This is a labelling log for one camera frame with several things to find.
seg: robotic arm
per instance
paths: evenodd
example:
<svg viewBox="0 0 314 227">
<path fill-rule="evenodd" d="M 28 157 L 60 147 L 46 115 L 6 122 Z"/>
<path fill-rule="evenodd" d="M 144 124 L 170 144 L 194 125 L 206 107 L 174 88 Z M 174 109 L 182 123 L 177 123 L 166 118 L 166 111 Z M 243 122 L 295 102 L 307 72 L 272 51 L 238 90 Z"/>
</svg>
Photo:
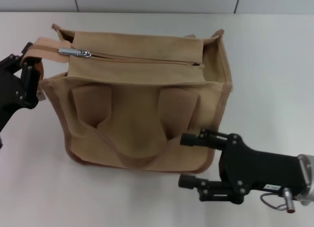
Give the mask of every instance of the robotic arm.
<svg viewBox="0 0 314 227">
<path fill-rule="evenodd" d="M 181 188 L 197 188 L 200 201 L 227 201 L 241 204 L 251 190 L 268 191 L 261 195 L 266 205 L 295 212 L 293 201 L 308 205 L 314 201 L 314 156 L 297 157 L 255 151 L 247 147 L 237 134 L 222 134 L 203 128 L 199 136 L 183 134 L 181 144 L 221 150 L 219 173 L 221 181 L 208 181 L 181 175 Z M 274 207 L 263 197 L 278 195 L 285 203 Z"/>
<path fill-rule="evenodd" d="M 37 87 L 40 73 L 35 66 L 40 58 L 27 58 L 21 67 L 22 55 L 9 55 L 0 61 L 0 132 L 20 108 L 33 109 L 38 104 Z M 14 74 L 22 69 L 21 78 Z M 200 201 L 226 201 L 241 204 L 251 190 L 269 191 L 261 200 L 277 210 L 294 212 L 293 201 L 308 205 L 314 201 L 314 156 L 286 156 L 255 151 L 247 147 L 237 134 L 222 134 L 202 129 L 199 136 L 183 134 L 181 144 L 221 150 L 221 181 L 208 181 L 181 175 L 179 186 L 197 188 Z M 263 200 L 266 195 L 279 195 L 286 204 L 274 207 Z"/>
</svg>

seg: white tabletop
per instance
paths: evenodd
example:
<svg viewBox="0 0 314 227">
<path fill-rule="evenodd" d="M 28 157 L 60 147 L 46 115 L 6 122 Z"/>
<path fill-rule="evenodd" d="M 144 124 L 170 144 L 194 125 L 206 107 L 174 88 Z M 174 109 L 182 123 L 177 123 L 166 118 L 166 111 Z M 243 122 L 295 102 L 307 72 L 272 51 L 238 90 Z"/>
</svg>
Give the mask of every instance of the white tabletop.
<svg viewBox="0 0 314 227">
<path fill-rule="evenodd" d="M 39 36 L 74 30 L 209 37 L 224 28 L 234 80 L 220 131 L 256 150 L 314 154 L 314 16 L 97 13 L 0 13 L 0 59 Z M 46 76 L 67 66 L 44 62 Z M 314 204 L 287 214 L 252 191 L 242 205 L 199 202 L 179 175 L 73 162 L 48 100 L 19 110 L 1 132 L 0 226 L 3 227 L 312 227 Z M 200 177 L 218 180 L 219 153 Z M 270 198 L 281 204 L 280 198 Z"/>
</svg>

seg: bag strap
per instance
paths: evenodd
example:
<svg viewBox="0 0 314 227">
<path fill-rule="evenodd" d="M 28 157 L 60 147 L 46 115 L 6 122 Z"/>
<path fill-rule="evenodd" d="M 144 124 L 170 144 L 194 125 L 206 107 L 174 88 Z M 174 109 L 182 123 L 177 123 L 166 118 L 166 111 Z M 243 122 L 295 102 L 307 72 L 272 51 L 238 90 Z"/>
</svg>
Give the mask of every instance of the bag strap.
<svg viewBox="0 0 314 227">
<path fill-rule="evenodd" d="M 60 48 L 71 48 L 71 43 L 68 41 L 56 41 L 50 38 L 40 37 L 28 48 L 21 64 L 29 57 L 49 59 L 60 63 L 69 62 L 68 56 L 59 54 L 58 50 Z"/>
</svg>

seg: zipper pull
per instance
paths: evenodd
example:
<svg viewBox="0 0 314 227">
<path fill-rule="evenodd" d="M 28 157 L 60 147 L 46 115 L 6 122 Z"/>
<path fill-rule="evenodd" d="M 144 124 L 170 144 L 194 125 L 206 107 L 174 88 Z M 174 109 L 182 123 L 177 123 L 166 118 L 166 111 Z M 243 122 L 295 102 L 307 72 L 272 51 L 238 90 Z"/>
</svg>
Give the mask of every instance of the zipper pull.
<svg viewBox="0 0 314 227">
<path fill-rule="evenodd" d="M 78 57 L 91 57 L 92 54 L 86 50 L 77 50 L 73 48 L 60 48 L 59 53 L 63 55 L 73 55 Z"/>
</svg>

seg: tan canvas bag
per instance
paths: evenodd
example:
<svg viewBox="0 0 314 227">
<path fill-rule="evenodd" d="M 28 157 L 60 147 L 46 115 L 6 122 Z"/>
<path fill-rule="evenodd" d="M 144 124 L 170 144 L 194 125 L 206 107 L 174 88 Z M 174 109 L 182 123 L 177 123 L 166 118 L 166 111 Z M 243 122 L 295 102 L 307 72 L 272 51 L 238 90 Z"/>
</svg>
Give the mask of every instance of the tan canvas bag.
<svg viewBox="0 0 314 227">
<path fill-rule="evenodd" d="M 223 30 L 196 39 L 52 27 L 60 41 L 39 38 L 23 61 L 69 63 L 67 73 L 43 79 L 40 87 L 58 114 L 73 160 L 191 173 L 211 165 L 214 150 L 181 146 L 180 138 L 201 127 L 218 130 L 232 89 Z M 78 50 L 89 57 L 64 53 Z"/>
</svg>

